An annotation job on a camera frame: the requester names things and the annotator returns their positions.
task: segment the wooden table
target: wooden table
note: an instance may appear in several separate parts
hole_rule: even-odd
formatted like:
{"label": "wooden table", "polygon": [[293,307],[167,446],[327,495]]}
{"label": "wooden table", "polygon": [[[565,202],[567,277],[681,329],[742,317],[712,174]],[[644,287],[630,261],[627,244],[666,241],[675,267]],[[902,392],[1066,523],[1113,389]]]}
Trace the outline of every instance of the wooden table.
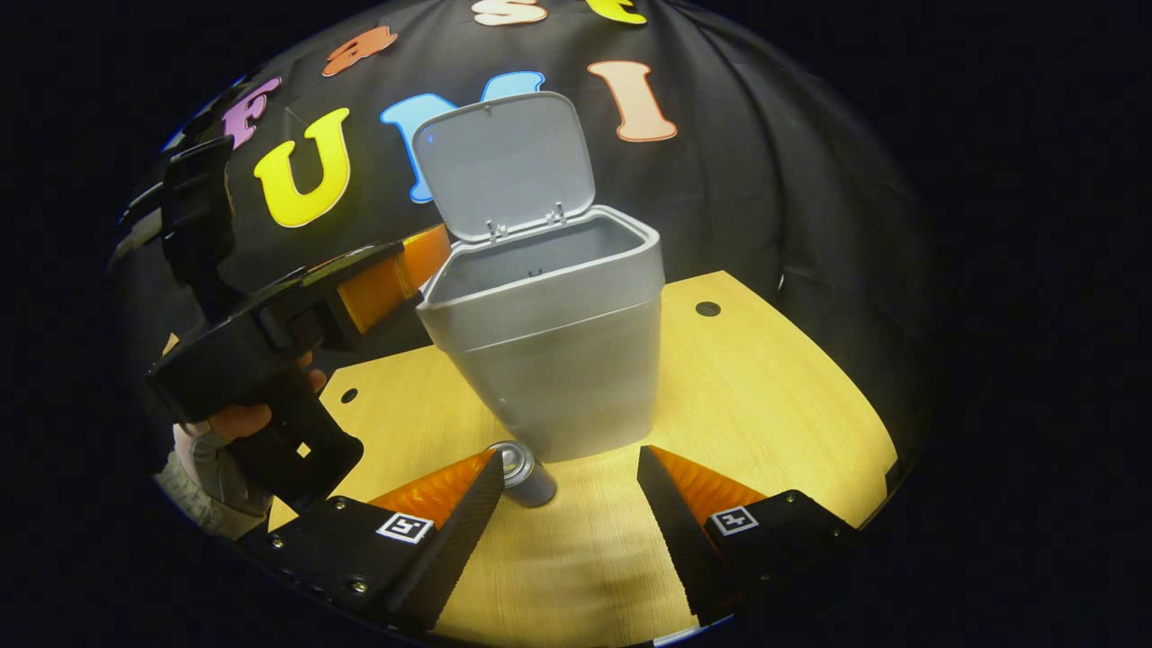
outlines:
{"label": "wooden table", "polygon": [[[435,633],[501,646],[623,646],[692,627],[636,482],[642,444],[768,496],[799,489],[857,527],[881,504],[895,449],[814,342],[725,272],[670,284],[662,299],[652,432],[548,464],[559,489],[543,507],[503,498]],[[702,301],[721,312],[697,314]],[[353,387],[358,395],[342,404]],[[364,442],[364,459],[335,491],[359,500],[509,438],[435,347],[340,369],[321,401]],[[293,517],[278,500],[271,528]]]}

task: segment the human hand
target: human hand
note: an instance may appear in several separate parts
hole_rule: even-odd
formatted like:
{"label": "human hand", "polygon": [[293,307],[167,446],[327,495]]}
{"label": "human hand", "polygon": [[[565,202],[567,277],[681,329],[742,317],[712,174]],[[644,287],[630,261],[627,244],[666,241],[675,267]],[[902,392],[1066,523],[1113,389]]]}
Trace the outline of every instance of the human hand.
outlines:
{"label": "human hand", "polygon": [[[312,363],[312,352],[305,353],[297,360],[301,368]],[[319,369],[308,372],[308,382],[312,384],[314,391],[328,382],[328,377]],[[250,437],[263,430],[272,421],[272,408],[267,405],[230,405],[207,420],[209,425],[220,438],[233,442],[242,437]]]}

